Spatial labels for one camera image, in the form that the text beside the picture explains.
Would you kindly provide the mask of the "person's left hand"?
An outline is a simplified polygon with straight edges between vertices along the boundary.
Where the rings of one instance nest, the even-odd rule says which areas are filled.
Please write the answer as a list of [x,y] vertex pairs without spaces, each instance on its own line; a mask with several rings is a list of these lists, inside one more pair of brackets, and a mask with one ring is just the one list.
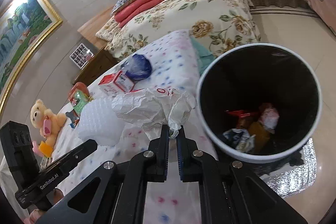
[[[52,205],[56,204],[57,202],[59,202],[63,197],[64,197],[64,194],[63,192],[58,189],[58,188],[55,188],[54,191],[53,191],[53,199],[52,199]],[[45,213],[45,211],[42,211],[42,210],[39,210],[39,209],[34,209],[29,217],[25,218],[23,220],[23,223],[24,224],[35,224],[36,221]]]

